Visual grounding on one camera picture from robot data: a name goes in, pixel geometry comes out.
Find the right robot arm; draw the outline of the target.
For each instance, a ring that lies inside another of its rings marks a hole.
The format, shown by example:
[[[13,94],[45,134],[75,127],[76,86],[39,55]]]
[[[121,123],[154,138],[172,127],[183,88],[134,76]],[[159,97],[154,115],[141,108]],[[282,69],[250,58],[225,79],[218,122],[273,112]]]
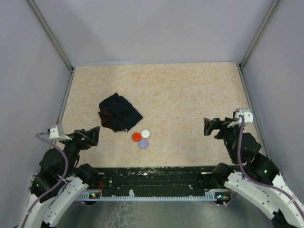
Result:
[[[261,145],[251,133],[244,132],[246,118],[204,118],[204,135],[217,130],[215,139],[223,140],[233,164],[240,170],[219,163],[200,180],[205,190],[228,188],[242,196],[269,218],[275,228],[302,228],[304,204],[294,195],[280,170],[259,151]]]

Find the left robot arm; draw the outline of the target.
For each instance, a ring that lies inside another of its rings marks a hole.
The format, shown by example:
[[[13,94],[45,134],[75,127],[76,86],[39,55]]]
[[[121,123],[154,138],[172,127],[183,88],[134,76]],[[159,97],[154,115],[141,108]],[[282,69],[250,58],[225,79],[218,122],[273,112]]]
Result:
[[[20,228],[54,228],[66,210],[86,189],[98,185],[98,171],[85,163],[77,167],[80,152],[98,145],[100,127],[65,134],[56,124],[35,137],[51,148],[39,163],[29,188],[29,201]]]

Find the white charging case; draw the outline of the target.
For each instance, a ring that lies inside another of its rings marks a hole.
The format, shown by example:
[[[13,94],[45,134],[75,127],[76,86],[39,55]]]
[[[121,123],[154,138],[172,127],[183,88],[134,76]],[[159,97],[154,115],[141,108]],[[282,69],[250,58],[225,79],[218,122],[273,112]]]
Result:
[[[151,136],[151,132],[148,129],[144,129],[141,132],[141,137],[147,139]]]

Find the purple charging case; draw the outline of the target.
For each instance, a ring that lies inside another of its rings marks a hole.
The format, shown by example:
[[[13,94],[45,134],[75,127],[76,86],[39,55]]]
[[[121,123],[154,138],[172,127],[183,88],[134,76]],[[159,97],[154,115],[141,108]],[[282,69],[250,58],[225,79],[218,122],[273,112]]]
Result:
[[[148,141],[146,139],[141,139],[139,142],[138,142],[138,147],[141,148],[141,149],[146,149],[148,147]]]

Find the orange charging case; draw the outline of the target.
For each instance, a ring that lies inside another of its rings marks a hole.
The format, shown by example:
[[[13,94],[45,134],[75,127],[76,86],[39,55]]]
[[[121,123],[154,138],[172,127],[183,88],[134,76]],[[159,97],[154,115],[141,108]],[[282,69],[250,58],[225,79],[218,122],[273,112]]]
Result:
[[[140,141],[141,138],[142,138],[142,136],[141,136],[141,134],[138,133],[138,132],[135,132],[135,133],[132,134],[132,140],[133,140],[134,142]]]

